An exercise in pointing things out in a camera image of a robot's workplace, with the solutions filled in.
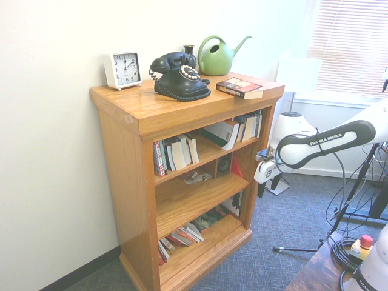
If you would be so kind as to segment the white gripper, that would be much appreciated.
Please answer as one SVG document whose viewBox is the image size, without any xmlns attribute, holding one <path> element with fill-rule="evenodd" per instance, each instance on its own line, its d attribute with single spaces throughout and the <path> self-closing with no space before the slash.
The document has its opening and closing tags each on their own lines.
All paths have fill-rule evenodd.
<svg viewBox="0 0 388 291">
<path fill-rule="evenodd" d="M 271 189 L 275 190 L 281 180 L 281 170 L 284 170 L 283 164 L 276 164 L 274 159 L 265 161 L 262 160 L 258 163 L 254 180 L 258 182 L 257 196 L 259 198 L 263 197 L 265 183 L 272 179 Z"/>
</svg>

